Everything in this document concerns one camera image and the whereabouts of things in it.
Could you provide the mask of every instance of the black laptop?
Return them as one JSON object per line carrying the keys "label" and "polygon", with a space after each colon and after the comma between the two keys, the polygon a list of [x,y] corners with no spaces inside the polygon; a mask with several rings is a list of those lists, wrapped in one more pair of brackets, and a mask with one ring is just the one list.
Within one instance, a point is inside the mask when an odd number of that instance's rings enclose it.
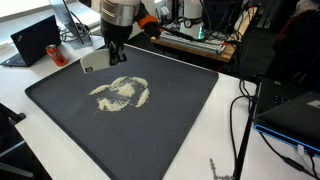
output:
{"label": "black laptop", "polygon": [[254,129],[320,157],[320,95],[271,79],[258,95]]}
{"label": "black laptop", "polygon": [[30,67],[46,55],[46,46],[61,44],[54,15],[12,34],[11,38],[19,53],[2,62],[3,66]]}

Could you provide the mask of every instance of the computer monitor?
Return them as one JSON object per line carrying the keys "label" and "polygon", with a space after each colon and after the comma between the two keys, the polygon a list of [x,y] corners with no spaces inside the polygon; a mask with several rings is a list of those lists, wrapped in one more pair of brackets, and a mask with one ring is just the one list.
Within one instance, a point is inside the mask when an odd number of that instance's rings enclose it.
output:
{"label": "computer monitor", "polygon": [[64,0],[49,0],[56,16],[74,36],[74,39],[66,40],[73,49],[80,49],[88,46],[92,46],[92,40],[86,29],[82,29],[84,26],[82,24],[76,24],[71,16],[67,4]]}

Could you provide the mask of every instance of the white table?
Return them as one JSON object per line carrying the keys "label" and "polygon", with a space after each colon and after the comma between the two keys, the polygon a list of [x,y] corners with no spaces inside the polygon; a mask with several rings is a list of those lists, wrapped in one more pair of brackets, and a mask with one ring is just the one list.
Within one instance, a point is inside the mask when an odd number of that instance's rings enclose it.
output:
{"label": "white table", "polygon": [[[92,31],[96,30],[95,27],[100,26],[100,14],[81,4],[80,2],[74,2],[68,4],[68,9],[72,11],[83,24],[86,24]],[[48,18],[51,15],[55,15],[53,9],[48,9],[28,16],[21,16],[18,19],[5,21],[0,23],[0,44],[4,42],[12,42],[10,35],[14,34],[24,28],[31,26],[43,19]],[[58,25],[61,26],[58,17],[56,16]]]}
{"label": "white table", "polygon": [[[60,49],[69,62],[103,45],[101,37],[93,37],[94,46],[73,50],[62,44]],[[1,56],[0,61],[10,53]],[[0,67],[2,84],[0,101],[27,118],[16,125],[29,147],[53,179],[108,179],[108,176],[24,93],[24,90],[42,78],[58,71],[53,61],[45,56],[30,68]],[[240,92],[238,79],[220,74],[214,90],[202,109],[179,153],[164,179],[212,179],[209,159],[217,166],[219,175],[233,172],[233,154],[229,135],[229,107]],[[250,92],[255,85],[247,83]],[[247,120],[247,101],[239,100],[234,107],[234,130],[237,147],[240,146]]]}

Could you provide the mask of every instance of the black mat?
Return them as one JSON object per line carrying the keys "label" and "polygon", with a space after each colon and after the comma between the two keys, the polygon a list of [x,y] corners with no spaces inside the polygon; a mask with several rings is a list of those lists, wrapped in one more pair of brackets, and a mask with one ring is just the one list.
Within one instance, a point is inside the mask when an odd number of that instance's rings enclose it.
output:
{"label": "black mat", "polygon": [[[26,89],[111,179],[161,179],[218,80],[213,71],[125,47],[128,61],[84,74],[79,61]],[[140,108],[97,112],[88,92],[122,76],[149,82]]]}

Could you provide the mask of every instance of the chair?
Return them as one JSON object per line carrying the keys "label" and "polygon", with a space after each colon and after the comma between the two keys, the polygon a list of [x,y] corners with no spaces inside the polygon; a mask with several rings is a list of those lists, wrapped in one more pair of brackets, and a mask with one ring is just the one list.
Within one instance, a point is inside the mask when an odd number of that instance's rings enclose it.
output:
{"label": "chair", "polygon": [[[1,128],[2,128],[2,131],[0,132],[0,138],[1,138],[1,141],[3,141],[2,144],[5,143],[5,139],[6,139],[5,133],[7,133],[6,128],[8,128],[8,126],[14,126],[15,124],[23,120],[25,117],[26,116],[23,113],[16,114],[13,111],[11,111],[9,108],[7,108],[6,106],[0,103],[0,122],[1,122]],[[11,173],[28,177],[28,178],[34,178],[34,174],[31,172],[3,163],[3,160],[9,158],[10,156],[13,156],[18,150],[23,148],[25,145],[26,145],[26,142],[24,140],[21,140],[19,143],[1,152],[0,153],[0,170],[11,172]]]}
{"label": "chair", "polygon": [[320,10],[301,14],[291,25],[265,76],[320,92]]}

